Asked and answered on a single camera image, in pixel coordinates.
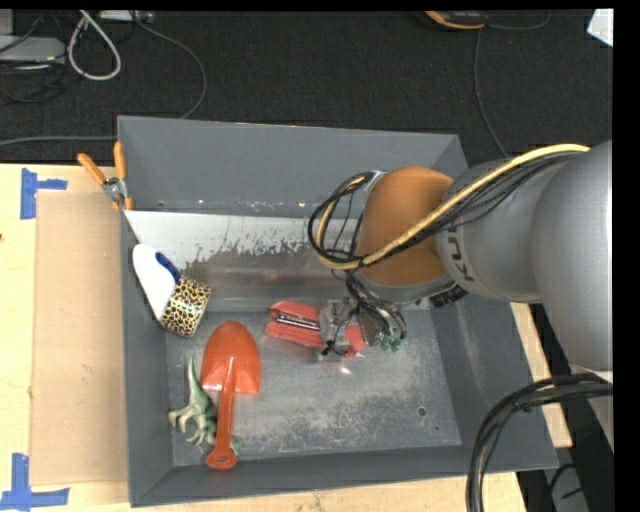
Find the yellow cable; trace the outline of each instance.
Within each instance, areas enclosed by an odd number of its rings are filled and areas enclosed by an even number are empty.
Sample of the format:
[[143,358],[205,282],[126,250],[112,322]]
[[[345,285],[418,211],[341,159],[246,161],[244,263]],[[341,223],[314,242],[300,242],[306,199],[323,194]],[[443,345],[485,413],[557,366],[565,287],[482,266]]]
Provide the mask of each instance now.
[[[556,144],[554,146],[547,146],[544,148],[534,149],[529,151],[523,155],[517,156],[498,167],[496,167],[493,171],[489,172],[478,178],[477,180],[469,183],[461,190],[459,190],[456,194],[447,199],[444,203],[442,203],[438,208],[433,210],[429,215],[427,215],[424,219],[419,221],[413,227],[409,228],[402,235],[400,235],[395,240],[389,242],[387,245],[378,249],[377,251],[368,254],[356,261],[349,261],[344,263],[335,263],[322,255],[318,255],[320,261],[327,267],[333,270],[354,270],[357,269],[360,265],[368,266],[373,265],[374,263],[380,261],[384,256],[386,256],[389,252],[398,248],[399,246],[408,242],[411,238],[416,236],[420,231],[426,229],[431,224],[433,224],[440,216],[442,216],[445,212],[456,206],[460,201],[470,196],[474,192],[476,192],[481,187],[485,186],[487,183],[495,180],[499,176],[507,173],[514,167],[518,167],[524,163],[530,162],[531,160],[535,160],[536,158],[541,158],[547,155],[552,155],[554,153],[564,153],[567,151],[576,151],[576,152],[586,152],[589,151],[590,148],[587,146],[582,146],[579,144]],[[322,239],[321,234],[324,232],[325,224],[328,218],[328,210],[325,210],[324,215],[320,220],[320,224],[318,225],[318,230],[316,231],[316,235],[314,237],[316,243],[320,245],[320,240]]]
[[476,23],[474,25],[463,25],[462,23],[453,23],[451,21],[447,21],[446,19],[444,19],[442,14],[440,14],[438,11],[424,11],[424,12],[433,21],[435,21],[436,23],[440,23],[441,25],[444,25],[445,27],[457,28],[457,29],[460,29],[460,30],[478,30],[478,29],[481,29],[482,27],[484,27],[486,25],[485,22]]

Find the metal clamp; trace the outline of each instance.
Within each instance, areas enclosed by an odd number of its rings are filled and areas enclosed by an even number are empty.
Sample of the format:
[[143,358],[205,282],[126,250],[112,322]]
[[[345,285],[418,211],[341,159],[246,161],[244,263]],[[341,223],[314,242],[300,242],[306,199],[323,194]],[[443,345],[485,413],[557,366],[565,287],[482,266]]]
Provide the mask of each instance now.
[[94,181],[102,187],[104,193],[113,201],[113,208],[116,211],[120,211],[121,208],[124,210],[132,210],[133,198],[129,194],[127,187],[127,168],[120,141],[117,141],[113,145],[113,159],[116,167],[116,176],[107,179],[89,155],[86,153],[78,154],[78,162],[89,172]]

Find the blue tape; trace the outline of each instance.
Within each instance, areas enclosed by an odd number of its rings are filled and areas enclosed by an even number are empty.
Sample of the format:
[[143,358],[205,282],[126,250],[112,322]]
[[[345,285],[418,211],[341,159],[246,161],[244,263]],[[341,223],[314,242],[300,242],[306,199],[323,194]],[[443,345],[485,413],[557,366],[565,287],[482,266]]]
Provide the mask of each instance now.
[[29,457],[14,453],[11,458],[11,490],[2,491],[0,510],[30,512],[32,507],[66,505],[69,488],[50,492],[32,492],[29,487]]
[[36,192],[40,189],[66,190],[66,180],[48,179],[38,181],[38,175],[27,168],[22,169],[22,189],[20,218],[33,219],[36,216]]

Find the shovel handle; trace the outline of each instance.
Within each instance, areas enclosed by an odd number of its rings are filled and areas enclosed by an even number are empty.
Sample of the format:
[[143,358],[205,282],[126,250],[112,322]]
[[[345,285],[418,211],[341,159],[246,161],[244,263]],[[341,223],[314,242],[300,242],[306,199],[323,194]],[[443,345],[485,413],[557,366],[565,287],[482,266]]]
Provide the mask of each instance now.
[[215,446],[206,458],[207,465],[213,469],[231,469],[236,465],[236,456],[231,451],[231,429],[233,427],[235,397],[236,371],[234,359],[231,358],[222,384],[222,390],[220,391]]

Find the toy dinosaur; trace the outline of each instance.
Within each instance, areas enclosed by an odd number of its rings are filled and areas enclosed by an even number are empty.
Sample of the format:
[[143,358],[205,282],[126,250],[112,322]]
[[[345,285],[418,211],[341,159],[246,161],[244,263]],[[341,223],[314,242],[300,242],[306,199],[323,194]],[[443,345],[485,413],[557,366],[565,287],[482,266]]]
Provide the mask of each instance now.
[[[169,423],[175,427],[176,419],[181,432],[186,432],[187,422],[192,419],[196,424],[196,431],[188,443],[195,441],[196,446],[206,441],[210,445],[215,444],[217,409],[209,395],[202,389],[196,377],[193,356],[189,360],[187,372],[189,382],[189,403],[182,409],[169,412]],[[242,446],[242,438],[232,436],[231,449],[237,455]]]

